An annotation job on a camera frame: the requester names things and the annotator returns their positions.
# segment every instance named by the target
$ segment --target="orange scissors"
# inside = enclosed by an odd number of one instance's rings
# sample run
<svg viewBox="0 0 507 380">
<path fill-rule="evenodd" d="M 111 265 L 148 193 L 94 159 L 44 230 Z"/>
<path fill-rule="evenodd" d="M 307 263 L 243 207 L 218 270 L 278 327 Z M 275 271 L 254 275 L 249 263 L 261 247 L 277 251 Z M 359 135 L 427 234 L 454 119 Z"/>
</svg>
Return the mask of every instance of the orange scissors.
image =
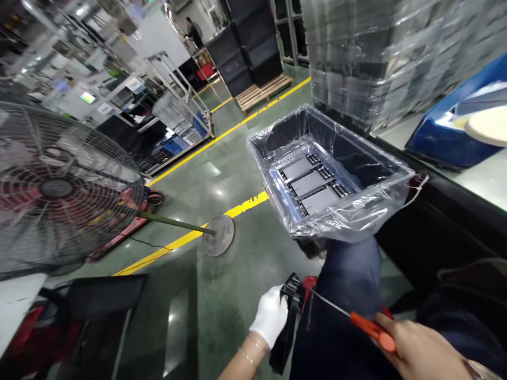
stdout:
<svg viewBox="0 0 507 380">
<path fill-rule="evenodd" d="M 359 327 L 361 330 L 363 330 L 365 333 L 367 333 L 369 336 L 371 336 L 373 339 L 377 340 L 380 344 L 380 346 L 386 350 L 387 352 L 396 353 L 396 343 L 392 336 L 387 333 L 382 327 L 377 325 L 376 323 L 372 322 L 369 319 L 366 319 L 364 317 L 361 317 L 356 312 L 348 313 L 342 308 L 336 306 L 334 303 L 328 301 L 324 297 L 322 297 L 320 294 L 318 294 L 315 290 L 312 289 L 312 293 L 315 294 L 317 297 L 319 297 L 324 302 L 328 303 L 332 307 L 334 307 L 339 312 L 345 314 L 347 317 L 350 318 L 350 322 Z"/>
</svg>

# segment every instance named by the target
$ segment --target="yellow floor line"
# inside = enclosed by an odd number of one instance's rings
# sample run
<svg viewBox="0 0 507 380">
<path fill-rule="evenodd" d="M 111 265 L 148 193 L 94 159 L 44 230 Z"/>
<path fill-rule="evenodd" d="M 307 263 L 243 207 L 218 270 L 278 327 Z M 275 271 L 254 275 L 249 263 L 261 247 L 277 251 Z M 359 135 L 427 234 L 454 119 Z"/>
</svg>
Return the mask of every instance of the yellow floor line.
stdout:
<svg viewBox="0 0 507 380">
<path fill-rule="evenodd" d="M 220 79 L 221 79 L 221 78 L 220 78 L 220 77 L 218 77 L 218 78 L 216 78 L 213 82 L 208 83 L 208 84 L 206 85 L 206 87 L 204 87 L 202 90 L 200 90 L 200 91 L 197 93 L 197 95 L 202 94 L 202 93 L 203 93 L 204 91 L 206 91 L 209 87 L 211 87 L 211 86 L 213 86 L 215 83 L 217 83 Z"/>
<path fill-rule="evenodd" d="M 220 107 L 222 107 L 223 105 L 226 105 L 227 103 L 229 103 L 230 101 L 232 100 L 232 98 L 229 98 L 227 99 L 224 103 L 220 104 L 218 107 L 215 107 L 211 110 L 211 113 L 214 113 L 216 110 L 218 110 Z"/>
<path fill-rule="evenodd" d="M 279 100 L 281 99 L 284 99 L 286 98 L 287 96 L 289 96 L 290 94 L 292 94 L 294 91 L 300 89 L 301 87 L 303 87 L 304 85 L 306 85 L 307 83 L 310 82 L 310 78 L 307 78 L 305 79 L 303 82 L 301 82 L 300 84 L 292 87 L 289 91 L 287 91 L 286 93 L 284 93 L 283 95 L 281 95 L 278 99 L 275 99 L 273 100 L 271 103 L 269 103 L 267 106 L 261 108 L 260 110 L 258 110 L 257 112 L 254 112 L 253 114 L 251 114 L 249 117 L 247 117 L 245 120 L 243 120 L 241 123 L 239 124 L 236 124 L 234 127 L 232 127 L 231 129 L 229 129 L 228 131 L 226 131 L 225 133 L 221 134 L 220 136 L 218 136 L 217 138 L 215 138 L 215 140 L 212 140 L 211 142 L 209 142 L 208 144 L 204 145 L 202 148 L 196 150 L 194 153 L 192 153 L 191 155 L 187 156 L 186 158 L 182 159 L 181 161 L 179 161 L 176 165 L 173 165 L 168 171 L 160 174 L 158 177 L 156 177 L 154 180 L 152 180 L 150 183 L 147 184 L 147 186 L 152 186 L 154 184 L 156 184 L 158 181 L 160 181 L 162 178 L 164 178 L 165 176 L 169 175 L 170 173 L 172 173 L 173 171 L 175 171 L 176 169 L 178 169 L 180 166 L 182 166 L 183 164 L 186 164 L 188 161 L 190 161 L 192 158 L 194 158 L 195 156 L 197 156 L 199 153 L 202 153 L 203 151 L 205 151 L 206 149 L 208 149 L 209 147 L 211 147 L 212 145 L 216 144 L 217 142 L 219 142 L 221 139 L 223 139 L 225 136 L 227 136 L 228 134 L 230 134 L 231 132 L 235 131 L 236 129 L 238 129 L 239 127 L 241 127 L 242 125 L 244 125 L 245 123 L 248 123 L 250 120 L 252 120 L 254 117 L 257 117 L 259 114 L 263 113 L 264 111 L 266 111 L 268 108 L 274 106 L 276 103 L 278 103 Z"/>
<path fill-rule="evenodd" d="M 246 202 L 243 202 L 242 204 L 230 209 L 225 213 L 225 215 L 230 216 L 231 218 L 235 218 L 242 213 L 244 213 L 247 210 L 250 210 L 251 208 L 254 208 L 255 206 L 260 205 L 262 202 L 265 202 L 269 199 L 268 194 L 266 192 L 262 192 L 256 197 L 247 200 Z M 145 266 L 151 264 L 152 262 L 160 259 L 163 256 L 166 256 L 167 254 L 171 253 L 172 251 L 184 246 L 187 243 L 190 243 L 192 240 L 197 239 L 199 236 L 202 235 L 202 232 L 198 231 L 192 231 L 188 234 L 182 236 L 178 240 L 173 241 L 171 244 L 168 244 L 165 246 L 165 248 L 160 248 L 158 251 L 153 252 L 152 254 L 146 256 L 145 258 L 139 260 L 138 262 L 126 267 L 125 269 L 119 271 L 116 274 L 113 274 L 114 276 L 127 276 L 129 274 L 132 274 L 134 272 L 137 272 L 139 269 L 144 268 Z"/>
</svg>

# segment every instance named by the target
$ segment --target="factory floor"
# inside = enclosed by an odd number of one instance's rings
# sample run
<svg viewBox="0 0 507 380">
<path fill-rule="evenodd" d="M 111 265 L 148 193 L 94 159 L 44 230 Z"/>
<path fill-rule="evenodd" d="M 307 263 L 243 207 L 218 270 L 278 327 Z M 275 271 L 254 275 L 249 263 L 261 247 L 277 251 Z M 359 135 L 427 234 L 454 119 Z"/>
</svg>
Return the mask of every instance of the factory floor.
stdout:
<svg viewBox="0 0 507 380">
<path fill-rule="evenodd" d="M 166 200 L 160 215 L 203 225 L 219 214 L 234 217 L 230 249 L 210 258 L 198 251 L 195 233 L 151 222 L 109 255 L 49 285 L 75 277 L 148 273 L 127 332 L 119 380 L 216 379 L 243 342 L 261 295 L 292 272 L 318 275 L 323 260 L 309 260 L 289 237 L 264 193 L 246 140 L 295 108 L 311 103 L 308 70 L 284 66 L 291 87 L 245 117 L 221 81 L 201 93 L 213 111 L 217 139 L 155 179 Z M 382 289 L 387 305 L 409 289 L 384 259 Z M 290 361 L 283 378 L 288 378 Z M 265 359 L 258 379 L 280 378 Z"/>
</svg>

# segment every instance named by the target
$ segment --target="blue jeans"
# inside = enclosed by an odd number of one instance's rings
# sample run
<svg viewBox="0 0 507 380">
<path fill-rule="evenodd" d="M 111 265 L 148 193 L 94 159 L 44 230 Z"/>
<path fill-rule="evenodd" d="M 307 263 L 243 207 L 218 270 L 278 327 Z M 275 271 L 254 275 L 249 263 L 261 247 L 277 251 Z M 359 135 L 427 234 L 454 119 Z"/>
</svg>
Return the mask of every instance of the blue jeans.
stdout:
<svg viewBox="0 0 507 380">
<path fill-rule="evenodd" d="M 372 319 L 381 311 L 380 252 L 375 238 L 349 244 L 328 241 L 317 293 L 337 306 Z M 471 313 L 439 294 L 417 312 L 417 321 L 441 333 L 463 356 L 507 378 L 507 355 L 493 334 Z M 369 336 L 349 319 L 310 297 L 294 343 L 291 380 L 400 379 Z"/>
</svg>

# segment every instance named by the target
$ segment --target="white glove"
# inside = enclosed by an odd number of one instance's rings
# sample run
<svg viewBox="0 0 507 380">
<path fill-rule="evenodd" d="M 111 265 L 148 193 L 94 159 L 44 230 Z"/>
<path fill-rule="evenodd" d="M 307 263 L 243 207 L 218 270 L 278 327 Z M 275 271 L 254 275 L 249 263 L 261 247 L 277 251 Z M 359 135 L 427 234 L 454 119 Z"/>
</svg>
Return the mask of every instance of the white glove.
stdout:
<svg viewBox="0 0 507 380">
<path fill-rule="evenodd" d="M 289 314 L 287 296 L 280 301 L 281 287 L 282 285 L 272 287 L 260 298 L 255 321 L 250 326 L 250 331 L 260 334 L 267 342 L 269 349 L 275 345 Z"/>
</svg>

